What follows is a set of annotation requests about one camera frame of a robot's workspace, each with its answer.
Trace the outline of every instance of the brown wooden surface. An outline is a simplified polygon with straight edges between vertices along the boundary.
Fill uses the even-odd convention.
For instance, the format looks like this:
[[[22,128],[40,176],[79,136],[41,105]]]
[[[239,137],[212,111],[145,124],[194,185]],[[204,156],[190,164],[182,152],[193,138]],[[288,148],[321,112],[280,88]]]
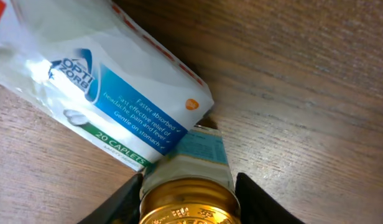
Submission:
[[[216,101],[233,173],[307,223],[383,223],[383,1],[121,1]],[[75,223],[133,171],[0,86],[0,223]]]

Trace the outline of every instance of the white box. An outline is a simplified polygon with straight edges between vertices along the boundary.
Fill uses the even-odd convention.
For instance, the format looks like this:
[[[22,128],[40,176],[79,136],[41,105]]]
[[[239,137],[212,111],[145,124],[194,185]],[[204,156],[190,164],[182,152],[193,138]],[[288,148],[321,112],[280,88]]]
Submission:
[[[2,2],[0,84],[135,170],[213,106],[207,84],[111,1]]]

